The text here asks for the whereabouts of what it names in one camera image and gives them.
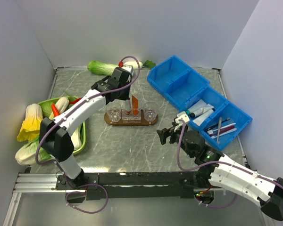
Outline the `green napa cabbage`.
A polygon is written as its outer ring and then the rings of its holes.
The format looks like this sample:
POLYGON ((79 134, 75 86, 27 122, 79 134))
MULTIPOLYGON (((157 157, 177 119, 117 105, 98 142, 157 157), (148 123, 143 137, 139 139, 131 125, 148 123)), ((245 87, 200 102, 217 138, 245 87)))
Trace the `green napa cabbage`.
POLYGON ((106 76, 111 76, 114 69, 117 67, 118 65, 103 63, 96 60, 90 61, 87 65, 87 69, 91 73, 95 75, 106 75, 106 76))

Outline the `white radish with leaves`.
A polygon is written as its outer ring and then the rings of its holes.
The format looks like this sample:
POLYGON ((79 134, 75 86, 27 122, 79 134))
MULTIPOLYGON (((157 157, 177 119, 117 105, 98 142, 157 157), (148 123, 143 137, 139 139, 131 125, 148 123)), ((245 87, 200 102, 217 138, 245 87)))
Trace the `white radish with leaves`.
POLYGON ((136 62, 136 61, 127 61, 124 63, 124 65, 130 65, 132 66, 135 70, 138 69, 138 65, 140 66, 140 68, 153 68, 156 66, 156 64, 150 60, 146 60, 144 63, 143 62, 136 62))

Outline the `white corn cob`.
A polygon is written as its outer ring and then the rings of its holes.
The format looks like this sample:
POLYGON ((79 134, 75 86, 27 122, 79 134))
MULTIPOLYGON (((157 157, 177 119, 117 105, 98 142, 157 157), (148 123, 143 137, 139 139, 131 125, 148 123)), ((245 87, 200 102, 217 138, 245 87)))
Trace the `white corn cob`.
MULTIPOLYGON (((49 119, 54 119, 54 115, 52 113, 52 109, 51 109, 51 105, 53 103, 50 104, 50 110, 51 113, 49 115, 49 119)), ((60 115, 68 108, 69 105, 69 99, 67 97, 61 97, 56 103, 55 106, 57 107, 57 109, 59 110, 60 115)))

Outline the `clear plastic cup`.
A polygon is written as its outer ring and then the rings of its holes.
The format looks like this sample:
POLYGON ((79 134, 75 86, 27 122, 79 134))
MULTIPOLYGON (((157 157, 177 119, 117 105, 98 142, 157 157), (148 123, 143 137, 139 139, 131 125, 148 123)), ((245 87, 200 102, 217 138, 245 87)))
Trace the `clear plastic cup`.
POLYGON ((111 102, 106 106, 106 114, 112 122, 121 120, 121 105, 119 103, 111 102))
POLYGON ((156 102, 146 102, 143 106, 144 119, 152 122, 156 119, 158 114, 158 105, 156 102))

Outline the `yellow white cabbage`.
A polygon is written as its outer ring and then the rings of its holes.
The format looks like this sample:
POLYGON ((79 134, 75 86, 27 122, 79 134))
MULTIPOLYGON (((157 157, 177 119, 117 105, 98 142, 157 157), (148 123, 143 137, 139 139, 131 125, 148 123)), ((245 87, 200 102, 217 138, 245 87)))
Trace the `yellow white cabbage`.
POLYGON ((25 119, 22 122, 18 142, 33 141, 40 134, 40 124, 43 119, 42 108, 38 104, 31 104, 26 108, 25 119))

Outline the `orange carrot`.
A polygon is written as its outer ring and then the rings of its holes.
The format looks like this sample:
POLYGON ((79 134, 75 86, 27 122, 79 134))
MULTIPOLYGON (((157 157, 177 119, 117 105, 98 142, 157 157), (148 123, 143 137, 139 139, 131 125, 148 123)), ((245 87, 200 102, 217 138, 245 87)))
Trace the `orange carrot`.
POLYGON ((57 109, 57 107, 55 106, 55 104, 52 104, 52 105, 51 105, 51 109, 52 109, 52 113, 53 113, 54 117, 60 115, 59 110, 57 109))

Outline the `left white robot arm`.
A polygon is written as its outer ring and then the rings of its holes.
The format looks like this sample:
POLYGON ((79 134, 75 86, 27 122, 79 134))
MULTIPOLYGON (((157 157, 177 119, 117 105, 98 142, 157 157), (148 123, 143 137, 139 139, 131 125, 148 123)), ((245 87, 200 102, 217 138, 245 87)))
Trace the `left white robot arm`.
POLYGON ((50 120, 44 118, 40 127, 41 147, 55 160, 67 177, 72 189, 85 184, 84 171, 74 158, 71 136, 93 113, 118 99, 127 100, 133 67, 116 67, 111 76, 97 81, 91 89, 72 107, 50 120))

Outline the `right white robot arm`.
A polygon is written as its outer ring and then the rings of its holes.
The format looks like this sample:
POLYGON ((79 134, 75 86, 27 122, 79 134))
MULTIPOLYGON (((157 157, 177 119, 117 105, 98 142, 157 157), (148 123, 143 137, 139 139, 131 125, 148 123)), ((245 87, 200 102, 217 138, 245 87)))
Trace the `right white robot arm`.
POLYGON ((283 178, 265 177, 248 169, 226 154, 206 145, 205 139, 197 131, 188 130, 187 126, 172 126, 157 130, 162 145, 170 138, 170 143, 177 143, 177 150, 183 150, 194 158, 197 166, 197 184, 220 187, 240 195, 260 207, 270 218, 283 221, 283 178))

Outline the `white toothpaste tube black cap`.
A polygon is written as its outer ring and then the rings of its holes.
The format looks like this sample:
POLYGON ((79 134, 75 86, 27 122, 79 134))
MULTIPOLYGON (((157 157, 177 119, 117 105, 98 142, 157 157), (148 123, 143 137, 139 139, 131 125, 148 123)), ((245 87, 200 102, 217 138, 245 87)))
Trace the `white toothpaste tube black cap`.
POLYGON ((204 114, 205 112, 207 112, 208 110, 212 110, 214 109, 214 106, 210 105, 210 104, 207 104, 203 107, 200 107, 198 108, 197 110, 194 110, 193 112, 190 113, 190 116, 192 118, 195 118, 195 117, 198 117, 202 114, 204 114))

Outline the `white toothpaste tube green cap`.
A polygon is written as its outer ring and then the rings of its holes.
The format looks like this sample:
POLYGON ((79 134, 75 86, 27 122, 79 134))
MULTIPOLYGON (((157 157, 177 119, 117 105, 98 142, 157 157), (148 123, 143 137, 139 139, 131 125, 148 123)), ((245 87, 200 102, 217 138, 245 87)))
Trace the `white toothpaste tube green cap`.
POLYGON ((191 106, 190 108, 188 108, 185 112, 187 115, 191 114, 193 111, 205 106, 206 103, 200 99, 198 102, 196 102, 193 106, 191 106))

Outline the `orange toothpaste tube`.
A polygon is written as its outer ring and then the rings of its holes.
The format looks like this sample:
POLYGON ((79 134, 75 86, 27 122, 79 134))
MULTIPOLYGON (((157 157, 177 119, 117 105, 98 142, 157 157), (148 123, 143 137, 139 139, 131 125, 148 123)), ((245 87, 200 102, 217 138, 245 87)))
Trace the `orange toothpaste tube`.
POLYGON ((137 116, 139 114, 138 99, 135 96, 132 96, 132 112, 134 116, 137 116))

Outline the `red toothbrush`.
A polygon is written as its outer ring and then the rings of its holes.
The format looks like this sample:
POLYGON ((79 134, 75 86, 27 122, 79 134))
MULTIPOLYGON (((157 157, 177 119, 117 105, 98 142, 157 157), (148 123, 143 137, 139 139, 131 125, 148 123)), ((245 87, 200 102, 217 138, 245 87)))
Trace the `red toothbrush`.
MULTIPOLYGON (((232 130, 232 129, 234 129, 234 128, 235 128, 235 126, 230 126, 230 127, 228 127, 228 128, 220 129, 219 133, 221 134, 221 133, 224 133, 224 132, 226 132, 226 131, 232 130)), ((217 133, 218 133, 218 130, 208 131, 208 134, 209 134, 210 136, 217 135, 217 133)))

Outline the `clear acrylic toothbrush holder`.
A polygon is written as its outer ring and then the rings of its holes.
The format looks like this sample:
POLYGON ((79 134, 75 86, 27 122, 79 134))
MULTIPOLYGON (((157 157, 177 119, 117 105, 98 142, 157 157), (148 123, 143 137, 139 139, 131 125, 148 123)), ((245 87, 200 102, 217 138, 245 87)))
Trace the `clear acrylic toothbrush holder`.
POLYGON ((138 124, 142 121, 142 111, 139 109, 139 114, 137 116, 133 115, 133 112, 131 110, 131 113, 129 115, 125 114, 125 110, 122 110, 122 121, 126 124, 138 124))

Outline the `red chili pepper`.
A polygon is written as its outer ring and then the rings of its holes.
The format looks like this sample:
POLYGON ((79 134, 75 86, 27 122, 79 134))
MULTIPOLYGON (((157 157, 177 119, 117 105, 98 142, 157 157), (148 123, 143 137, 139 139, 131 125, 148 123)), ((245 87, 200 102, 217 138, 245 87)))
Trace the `red chili pepper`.
POLYGON ((76 104, 77 102, 79 102, 81 99, 82 99, 82 98, 78 98, 78 99, 76 99, 76 100, 74 100, 74 101, 69 102, 69 104, 70 104, 70 105, 74 105, 74 104, 76 104))

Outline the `bok choy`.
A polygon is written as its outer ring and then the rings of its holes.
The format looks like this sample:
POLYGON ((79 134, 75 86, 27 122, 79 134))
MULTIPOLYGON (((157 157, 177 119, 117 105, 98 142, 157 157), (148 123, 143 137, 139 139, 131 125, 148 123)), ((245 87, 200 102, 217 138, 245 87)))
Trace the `bok choy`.
POLYGON ((72 136, 71 136, 71 141, 74 145, 74 150, 78 150, 82 147, 82 141, 81 141, 81 128, 77 128, 72 136))

